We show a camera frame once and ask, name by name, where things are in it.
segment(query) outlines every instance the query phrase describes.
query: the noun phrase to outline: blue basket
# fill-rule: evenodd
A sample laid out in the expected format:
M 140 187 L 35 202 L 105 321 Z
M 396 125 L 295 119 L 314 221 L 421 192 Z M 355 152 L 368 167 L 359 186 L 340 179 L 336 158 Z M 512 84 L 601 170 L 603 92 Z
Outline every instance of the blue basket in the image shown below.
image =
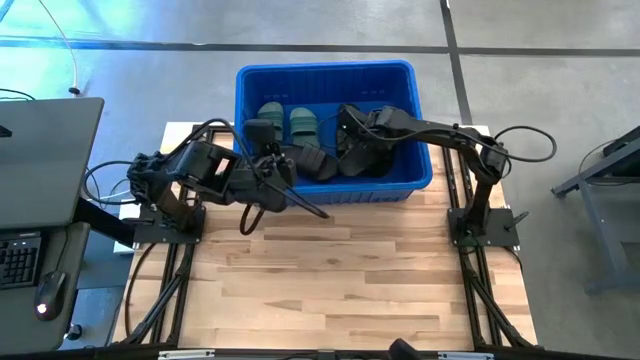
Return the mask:
M 290 143 L 289 114 L 302 106 L 322 122 L 318 137 L 323 149 L 332 155 L 340 104 L 354 104 L 363 112 L 392 105 L 422 118 L 413 67 L 402 60 L 242 68 L 236 79 L 235 128 L 243 141 L 244 121 L 255 118 L 258 109 L 270 101 L 284 107 L 284 143 Z M 235 142 L 233 149 L 240 152 Z M 295 188 L 315 204 L 400 201 L 426 187 L 432 176 L 427 146 L 405 141 L 397 146 L 394 165 L 384 177 L 337 176 L 326 183 L 299 177 Z

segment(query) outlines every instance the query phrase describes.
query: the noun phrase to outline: green sandal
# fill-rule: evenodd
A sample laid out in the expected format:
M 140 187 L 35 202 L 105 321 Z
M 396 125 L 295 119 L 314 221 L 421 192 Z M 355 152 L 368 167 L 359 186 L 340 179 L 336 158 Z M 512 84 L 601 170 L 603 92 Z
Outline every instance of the green sandal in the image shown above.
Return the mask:
M 282 143 L 282 129 L 284 123 L 284 110 L 280 103 L 272 101 L 268 102 L 258 110 L 258 119 L 264 119 L 271 121 L 273 127 L 276 129 L 276 141 Z
M 320 147 L 318 118 L 309 109 L 293 109 L 289 124 L 291 124 L 291 142 L 294 145 Z

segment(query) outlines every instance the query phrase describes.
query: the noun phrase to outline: wooden tabletop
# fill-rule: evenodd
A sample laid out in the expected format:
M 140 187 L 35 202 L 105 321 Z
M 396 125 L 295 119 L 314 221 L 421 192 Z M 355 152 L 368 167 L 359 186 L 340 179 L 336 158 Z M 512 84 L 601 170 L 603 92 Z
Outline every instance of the wooden tabletop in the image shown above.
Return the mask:
M 169 123 L 161 151 L 173 149 L 192 125 Z M 216 135 L 215 142 L 231 147 L 232 138 Z M 265 214 L 246 237 L 238 231 L 244 205 L 207 204 L 180 347 L 383 350 L 401 337 L 420 350 L 471 349 L 460 263 L 446 225 L 442 150 L 429 150 L 433 181 L 403 202 L 323 206 L 329 219 L 292 207 Z M 462 192 L 459 198 L 464 204 Z M 491 206 L 503 205 L 498 185 Z M 141 266 L 130 303 L 132 328 L 158 296 L 167 248 L 157 245 Z M 504 249 L 486 252 L 496 302 L 536 343 L 518 263 Z M 484 306 L 479 311 L 489 341 Z M 123 314 L 115 341 L 124 338 Z

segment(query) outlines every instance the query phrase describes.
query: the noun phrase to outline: concrete floor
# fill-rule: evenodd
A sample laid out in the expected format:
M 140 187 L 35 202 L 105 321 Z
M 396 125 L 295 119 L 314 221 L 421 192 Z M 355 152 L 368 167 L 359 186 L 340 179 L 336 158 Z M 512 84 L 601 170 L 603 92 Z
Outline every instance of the concrete floor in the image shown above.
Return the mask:
M 46 3 L 67 35 L 78 39 L 447 44 L 438 0 Z M 640 48 L 640 3 L 633 0 L 450 0 L 450 4 L 459 46 Z M 57 33 L 37 2 L 18 0 L 0 23 L 0 35 Z M 37 98 L 69 95 L 66 88 L 72 72 L 64 50 L 1 48 L 0 52 L 0 86 Z M 92 165 L 154 151 L 169 121 L 212 116 L 233 119 L 235 74 L 249 64 L 403 58 L 416 69 L 424 117 L 460 121 L 449 55 L 82 50 L 76 56 L 84 94 L 106 100 Z M 516 124 L 539 126 L 558 140 L 558 154 L 552 161 L 514 163 L 512 174 L 504 180 L 507 200 L 515 212 L 531 212 L 518 231 L 540 344 L 555 350 L 640 358 L 640 295 L 621 291 L 596 297 L 584 294 L 585 282 L 603 274 L 599 249 L 579 196 L 557 200 L 549 192 L 577 172 L 588 150 L 638 125 L 640 58 L 462 56 L 461 63 L 475 124 L 489 125 L 493 132 Z M 528 133 L 513 133 L 504 139 L 514 154 L 534 156 L 548 151 L 546 143 Z M 124 171 L 110 168 L 98 174 L 103 192 L 124 177 Z M 100 241 L 94 238 L 91 242 Z M 89 268 L 104 266 L 105 270 L 85 271 L 83 287 L 124 284 L 122 271 L 104 276 L 109 264 L 122 269 L 123 259 L 113 258 L 104 249 L 91 253 Z M 82 298 L 112 299 L 116 292 L 105 290 L 100 295 L 96 291 Z M 87 323 L 109 329 L 104 324 L 110 324 L 112 315 Z M 106 340 L 108 331 L 103 332 Z

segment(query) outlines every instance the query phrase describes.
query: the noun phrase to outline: computer mouse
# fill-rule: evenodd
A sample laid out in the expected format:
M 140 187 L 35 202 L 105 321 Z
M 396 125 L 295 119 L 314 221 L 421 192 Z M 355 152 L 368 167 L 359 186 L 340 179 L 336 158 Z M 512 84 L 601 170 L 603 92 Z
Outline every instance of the computer mouse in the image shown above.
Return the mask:
M 55 319 L 64 304 L 64 282 L 67 275 L 56 270 L 47 273 L 38 284 L 34 306 L 36 317 L 42 321 Z

